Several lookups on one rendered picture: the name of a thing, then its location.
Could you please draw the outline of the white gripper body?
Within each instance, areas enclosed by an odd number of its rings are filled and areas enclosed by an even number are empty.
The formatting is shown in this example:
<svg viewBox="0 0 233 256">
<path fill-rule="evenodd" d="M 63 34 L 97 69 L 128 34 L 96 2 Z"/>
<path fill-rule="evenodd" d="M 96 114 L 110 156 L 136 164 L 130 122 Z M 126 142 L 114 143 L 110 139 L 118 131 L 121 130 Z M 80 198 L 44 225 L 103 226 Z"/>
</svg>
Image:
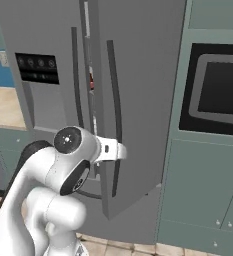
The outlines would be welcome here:
<svg viewBox="0 0 233 256">
<path fill-rule="evenodd" d="M 116 159 L 123 160 L 127 158 L 127 148 L 119 142 L 116 142 Z"/>
</svg>

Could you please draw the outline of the plain grey fridge door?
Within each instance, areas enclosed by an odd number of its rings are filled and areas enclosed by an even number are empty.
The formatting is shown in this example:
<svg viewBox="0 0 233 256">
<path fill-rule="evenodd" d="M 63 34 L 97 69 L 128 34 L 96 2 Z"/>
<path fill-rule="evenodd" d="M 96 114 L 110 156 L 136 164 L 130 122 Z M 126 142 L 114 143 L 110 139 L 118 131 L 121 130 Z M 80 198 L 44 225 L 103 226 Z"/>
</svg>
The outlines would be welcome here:
<svg viewBox="0 0 233 256">
<path fill-rule="evenodd" d="M 116 139 L 107 53 L 113 40 L 122 142 L 136 127 L 158 137 L 163 167 L 187 0 L 88 0 L 97 133 Z"/>
</svg>

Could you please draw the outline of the grey fridge body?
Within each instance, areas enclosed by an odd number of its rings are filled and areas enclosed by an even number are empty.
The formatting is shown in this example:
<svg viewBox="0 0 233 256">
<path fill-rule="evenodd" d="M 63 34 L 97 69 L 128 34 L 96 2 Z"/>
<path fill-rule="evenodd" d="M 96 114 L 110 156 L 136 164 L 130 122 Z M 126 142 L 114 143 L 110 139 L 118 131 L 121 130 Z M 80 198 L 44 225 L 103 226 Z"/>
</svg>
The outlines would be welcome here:
<svg viewBox="0 0 233 256">
<path fill-rule="evenodd" d="M 91 46 L 90 46 L 90 22 L 89 22 L 88 0 L 84 0 L 84 17 L 85 17 L 85 31 L 86 31 L 85 46 L 86 46 L 86 56 L 87 56 L 88 76 L 89 76 L 89 66 L 92 66 L 92 58 L 91 58 Z M 97 135 L 95 95 L 94 95 L 94 90 L 90 89 L 90 76 L 89 76 L 89 98 L 91 101 L 91 116 L 92 116 L 93 132 L 95 135 Z"/>
</svg>

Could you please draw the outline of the grey fridge door with dispenser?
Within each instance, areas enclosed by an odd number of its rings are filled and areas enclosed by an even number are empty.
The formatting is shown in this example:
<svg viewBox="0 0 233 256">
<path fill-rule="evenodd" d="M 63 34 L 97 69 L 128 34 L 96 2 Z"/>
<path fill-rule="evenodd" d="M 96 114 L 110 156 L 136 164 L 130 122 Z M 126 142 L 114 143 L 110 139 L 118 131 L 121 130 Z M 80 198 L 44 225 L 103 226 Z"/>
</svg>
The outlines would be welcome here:
<svg viewBox="0 0 233 256">
<path fill-rule="evenodd" d="M 77 28 L 84 128 L 90 127 L 80 0 L 0 0 L 0 26 L 15 88 L 30 131 L 79 125 L 74 93 L 71 27 Z M 59 83 L 21 79 L 18 53 L 55 57 Z"/>
</svg>

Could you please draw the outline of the wide teal cabinet door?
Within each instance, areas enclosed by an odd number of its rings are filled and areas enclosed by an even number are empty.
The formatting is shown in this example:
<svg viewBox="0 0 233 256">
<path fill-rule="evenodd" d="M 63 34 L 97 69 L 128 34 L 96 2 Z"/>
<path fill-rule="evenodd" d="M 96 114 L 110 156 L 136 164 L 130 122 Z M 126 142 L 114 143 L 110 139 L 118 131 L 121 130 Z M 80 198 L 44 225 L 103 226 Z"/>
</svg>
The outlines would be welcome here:
<svg viewBox="0 0 233 256">
<path fill-rule="evenodd" d="M 174 140 L 162 218 L 218 228 L 233 195 L 233 146 Z"/>
</svg>

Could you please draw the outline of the teal cabinet drawer front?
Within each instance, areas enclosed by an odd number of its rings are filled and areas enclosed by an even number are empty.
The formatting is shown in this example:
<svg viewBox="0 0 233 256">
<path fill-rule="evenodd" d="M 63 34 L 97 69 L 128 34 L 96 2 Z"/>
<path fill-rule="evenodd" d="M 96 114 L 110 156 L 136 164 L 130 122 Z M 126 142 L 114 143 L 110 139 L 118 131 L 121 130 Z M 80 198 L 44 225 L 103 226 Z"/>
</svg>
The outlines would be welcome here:
<svg viewBox="0 0 233 256">
<path fill-rule="evenodd" d="M 233 256 L 233 232 L 162 220 L 158 241 L 163 244 Z"/>
</svg>

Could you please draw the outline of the black built-in oven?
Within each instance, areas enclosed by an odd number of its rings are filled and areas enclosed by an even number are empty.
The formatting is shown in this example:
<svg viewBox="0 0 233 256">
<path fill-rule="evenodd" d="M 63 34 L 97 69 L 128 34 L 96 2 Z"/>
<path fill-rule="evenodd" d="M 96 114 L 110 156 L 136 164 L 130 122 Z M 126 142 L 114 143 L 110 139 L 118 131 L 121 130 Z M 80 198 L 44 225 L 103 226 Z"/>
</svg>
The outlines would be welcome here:
<svg viewBox="0 0 233 256">
<path fill-rule="evenodd" d="M 192 44 L 179 129 L 233 135 L 233 44 Z"/>
</svg>

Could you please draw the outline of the teal base cabinet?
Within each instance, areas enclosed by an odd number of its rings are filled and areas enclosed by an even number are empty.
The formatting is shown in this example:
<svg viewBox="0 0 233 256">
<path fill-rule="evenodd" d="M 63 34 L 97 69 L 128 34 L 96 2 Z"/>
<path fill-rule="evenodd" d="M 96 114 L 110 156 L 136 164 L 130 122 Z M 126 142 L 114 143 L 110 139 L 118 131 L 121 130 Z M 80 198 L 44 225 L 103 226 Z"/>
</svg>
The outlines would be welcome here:
<svg viewBox="0 0 233 256">
<path fill-rule="evenodd" d="M 28 131 L 0 128 L 0 160 L 3 166 L 5 185 L 8 185 L 17 167 L 22 150 L 32 142 Z"/>
</svg>

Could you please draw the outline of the teal cabinet door above oven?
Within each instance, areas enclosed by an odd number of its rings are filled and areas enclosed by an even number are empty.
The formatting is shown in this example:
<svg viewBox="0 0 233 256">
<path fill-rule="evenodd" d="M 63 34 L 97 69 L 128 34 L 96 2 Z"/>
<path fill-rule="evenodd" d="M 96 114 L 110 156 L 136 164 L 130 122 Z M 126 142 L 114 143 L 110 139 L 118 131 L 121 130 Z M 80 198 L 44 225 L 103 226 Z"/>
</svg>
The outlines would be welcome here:
<svg viewBox="0 0 233 256">
<path fill-rule="evenodd" d="M 233 0 L 193 0 L 189 27 L 233 30 Z"/>
</svg>

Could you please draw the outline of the white wall outlet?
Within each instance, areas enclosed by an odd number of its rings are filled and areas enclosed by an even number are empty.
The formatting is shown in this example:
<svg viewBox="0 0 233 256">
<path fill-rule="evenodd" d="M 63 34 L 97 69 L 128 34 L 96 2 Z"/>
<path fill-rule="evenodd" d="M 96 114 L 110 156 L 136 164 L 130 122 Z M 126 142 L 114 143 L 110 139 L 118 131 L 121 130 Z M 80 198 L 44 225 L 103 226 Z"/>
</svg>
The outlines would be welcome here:
<svg viewBox="0 0 233 256">
<path fill-rule="evenodd" d="M 9 62 L 7 59 L 7 54 L 5 51 L 0 51 L 0 63 L 3 67 L 8 67 L 9 66 Z"/>
</svg>

